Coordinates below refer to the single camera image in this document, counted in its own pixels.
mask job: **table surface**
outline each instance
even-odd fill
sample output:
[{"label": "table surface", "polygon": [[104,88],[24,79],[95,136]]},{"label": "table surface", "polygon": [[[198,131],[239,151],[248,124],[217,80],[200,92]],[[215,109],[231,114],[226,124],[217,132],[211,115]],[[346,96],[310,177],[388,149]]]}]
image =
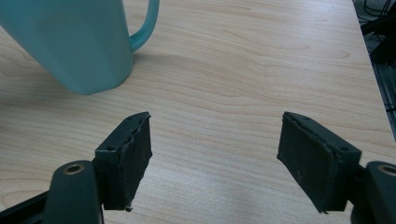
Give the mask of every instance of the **table surface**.
[{"label": "table surface", "polygon": [[[124,5],[132,33],[147,3]],[[0,210],[142,111],[154,155],[133,212],[107,223],[348,223],[350,204],[320,215],[276,159],[284,111],[345,138],[363,166],[396,159],[352,1],[167,0],[128,79],[89,96],[0,30]]]}]

